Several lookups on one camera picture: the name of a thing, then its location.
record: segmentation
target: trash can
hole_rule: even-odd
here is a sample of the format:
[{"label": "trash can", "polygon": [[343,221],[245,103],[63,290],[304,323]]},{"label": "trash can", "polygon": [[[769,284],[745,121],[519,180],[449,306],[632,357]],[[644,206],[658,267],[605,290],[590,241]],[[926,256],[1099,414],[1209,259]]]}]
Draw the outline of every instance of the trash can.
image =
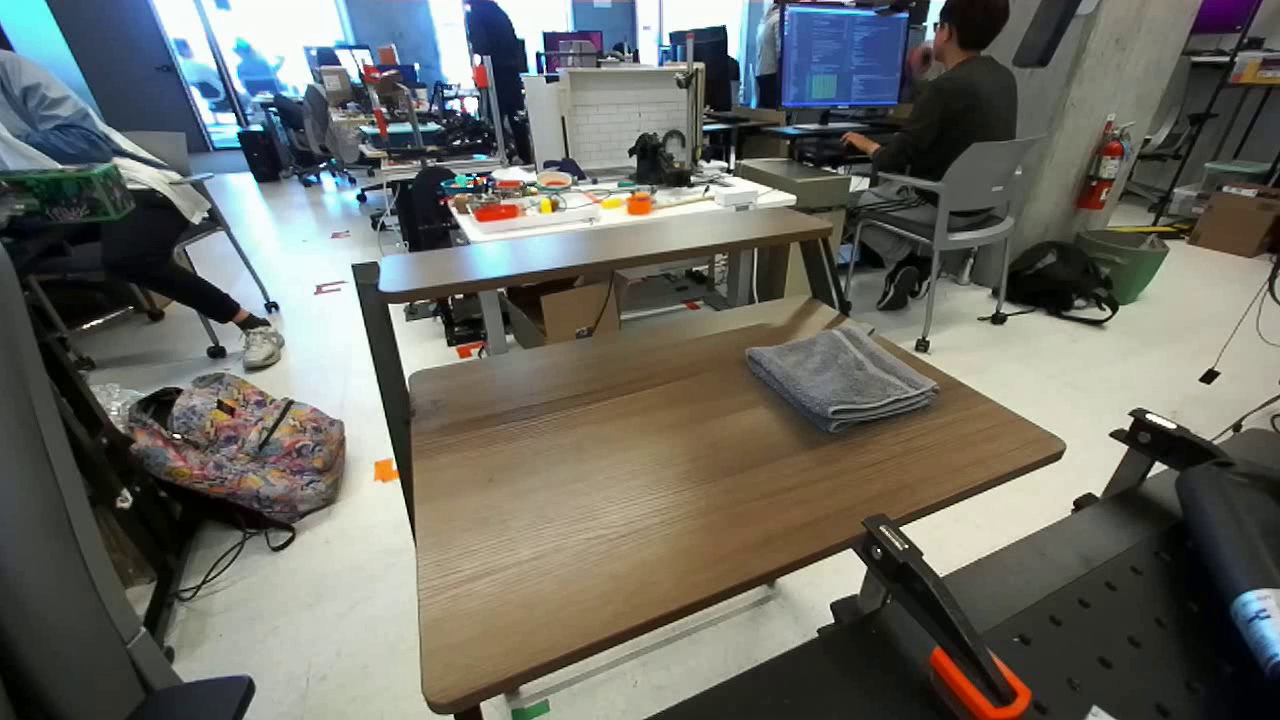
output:
[{"label": "trash can", "polygon": [[1076,244],[1111,277],[1118,305],[1131,305],[1168,256],[1168,244],[1146,232],[1086,232]]}]

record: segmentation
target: folded gray cloth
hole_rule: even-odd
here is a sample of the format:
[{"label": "folded gray cloth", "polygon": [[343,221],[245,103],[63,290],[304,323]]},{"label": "folded gray cloth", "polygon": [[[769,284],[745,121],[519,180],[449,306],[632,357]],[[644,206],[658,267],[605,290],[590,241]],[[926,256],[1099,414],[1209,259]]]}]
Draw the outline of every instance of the folded gray cloth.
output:
[{"label": "folded gray cloth", "polygon": [[852,323],[792,344],[749,349],[749,369],[828,433],[919,412],[938,398],[928,375]]}]

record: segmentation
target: patterned backpack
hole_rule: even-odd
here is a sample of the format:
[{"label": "patterned backpack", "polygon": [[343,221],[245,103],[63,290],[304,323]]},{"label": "patterned backpack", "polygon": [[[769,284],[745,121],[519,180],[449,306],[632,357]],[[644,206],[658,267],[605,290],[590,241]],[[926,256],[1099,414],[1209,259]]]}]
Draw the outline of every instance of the patterned backpack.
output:
[{"label": "patterned backpack", "polygon": [[336,499],[343,422],[240,375],[202,375],[130,409],[134,455],[162,481],[292,528]]}]

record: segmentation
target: orange handle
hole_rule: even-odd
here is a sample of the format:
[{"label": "orange handle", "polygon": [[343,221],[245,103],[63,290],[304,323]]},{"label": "orange handle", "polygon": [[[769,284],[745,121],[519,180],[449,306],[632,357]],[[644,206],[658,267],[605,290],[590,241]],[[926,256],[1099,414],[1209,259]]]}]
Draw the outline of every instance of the orange handle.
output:
[{"label": "orange handle", "polygon": [[1031,712],[1031,689],[1001,654],[994,661],[1014,689],[1010,704],[994,704],[994,694],[983,694],[944,648],[928,650],[928,672],[964,720],[1023,720]]}]

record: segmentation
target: black bag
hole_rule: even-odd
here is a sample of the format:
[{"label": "black bag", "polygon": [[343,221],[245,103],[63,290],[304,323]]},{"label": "black bag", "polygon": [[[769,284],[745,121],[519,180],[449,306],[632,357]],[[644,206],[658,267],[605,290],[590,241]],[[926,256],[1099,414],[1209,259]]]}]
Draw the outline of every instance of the black bag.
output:
[{"label": "black bag", "polygon": [[452,249],[456,221],[449,210],[452,167],[420,167],[397,196],[397,221],[407,250]]},{"label": "black bag", "polygon": [[1035,244],[1014,259],[1010,301],[1093,327],[1106,327],[1119,313],[1106,267],[1086,249],[1060,241]]}]

